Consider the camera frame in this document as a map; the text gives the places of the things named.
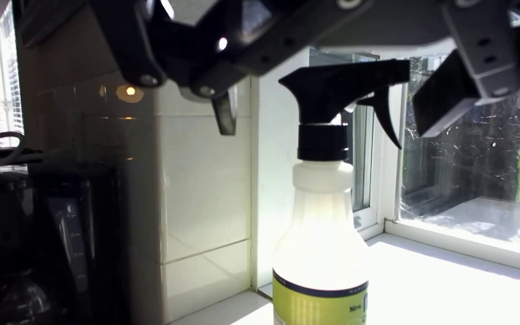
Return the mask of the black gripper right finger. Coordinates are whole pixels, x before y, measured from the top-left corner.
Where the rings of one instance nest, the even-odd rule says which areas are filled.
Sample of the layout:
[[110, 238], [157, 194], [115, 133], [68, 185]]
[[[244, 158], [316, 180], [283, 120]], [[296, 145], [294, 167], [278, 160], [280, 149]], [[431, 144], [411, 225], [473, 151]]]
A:
[[455, 48], [413, 93], [420, 136], [520, 89], [520, 0], [440, 0], [439, 8]]

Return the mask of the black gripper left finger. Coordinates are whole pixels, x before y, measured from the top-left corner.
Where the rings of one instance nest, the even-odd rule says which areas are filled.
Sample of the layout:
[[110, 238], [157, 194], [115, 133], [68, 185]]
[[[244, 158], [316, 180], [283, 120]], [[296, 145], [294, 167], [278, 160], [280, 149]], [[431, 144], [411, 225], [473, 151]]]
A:
[[88, 0], [123, 77], [142, 88], [173, 80], [189, 100], [213, 108], [222, 135], [236, 133], [236, 113], [229, 91], [218, 84], [198, 84], [195, 75], [216, 53], [218, 39], [173, 19], [166, 0]]

